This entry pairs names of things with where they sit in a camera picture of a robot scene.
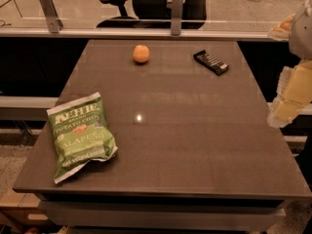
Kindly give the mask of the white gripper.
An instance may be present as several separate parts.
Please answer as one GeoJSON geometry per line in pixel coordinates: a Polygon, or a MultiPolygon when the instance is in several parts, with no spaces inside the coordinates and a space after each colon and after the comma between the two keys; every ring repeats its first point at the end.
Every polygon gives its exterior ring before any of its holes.
{"type": "MultiPolygon", "coordinates": [[[[271,28],[267,36],[277,41],[289,39],[294,55],[312,59],[312,0],[305,0],[294,15],[271,28]]],[[[276,92],[267,123],[273,128],[284,128],[312,101],[312,61],[302,61],[294,68],[285,66],[276,92]]]]}

